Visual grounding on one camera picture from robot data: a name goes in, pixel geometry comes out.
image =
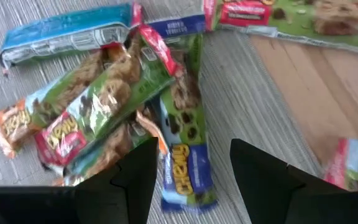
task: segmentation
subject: wooden floor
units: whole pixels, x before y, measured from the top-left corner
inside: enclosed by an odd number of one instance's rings
[[[338,137],[358,138],[358,54],[259,36],[252,42],[325,165]]]

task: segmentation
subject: granola bar wrapper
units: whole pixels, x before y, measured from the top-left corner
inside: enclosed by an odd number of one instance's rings
[[[49,17],[7,32],[0,62],[8,69],[61,54],[123,44],[142,22],[142,7],[133,2]]]
[[[35,136],[44,164],[67,166],[88,153],[123,119],[183,73],[161,36],[145,24],[139,26],[127,52]]]
[[[358,140],[341,139],[325,181],[346,190],[358,191]]]
[[[137,122],[125,120],[106,139],[96,143],[89,153],[64,167],[64,177],[56,180],[54,185],[75,186],[113,166],[150,138],[151,135]]]
[[[116,45],[106,49],[114,60],[125,48]],[[0,146],[4,154],[14,157],[29,136],[47,127],[91,82],[102,74],[104,62],[110,60],[102,50],[84,59],[79,66],[35,93],[0,111]]]
[[[201,213],[216,205],[198,73],[202,35],[167,39],[185,74],[159,98],[160,124],[168,150],[164,162],[162,210]]]
[[[358,0],[204,0],[207,30],[358,52]]]

